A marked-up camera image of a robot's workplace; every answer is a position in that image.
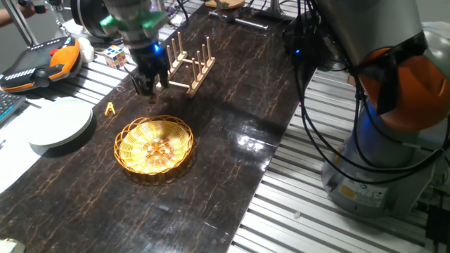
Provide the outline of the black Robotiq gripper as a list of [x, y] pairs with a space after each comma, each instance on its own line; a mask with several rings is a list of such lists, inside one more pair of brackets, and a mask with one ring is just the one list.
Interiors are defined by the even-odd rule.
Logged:
[[138, 74], [139, 94], [148, 96], [149, 103], [156, 103], [158, 95], [155, 92], [155, 80], [158, 75], [167, 79], [169, 73], [169, 59], [167, 51], [158, 43], [152, 42], [142, 48], [131, 48], [130, 54], [138, 65], [141, 73]]

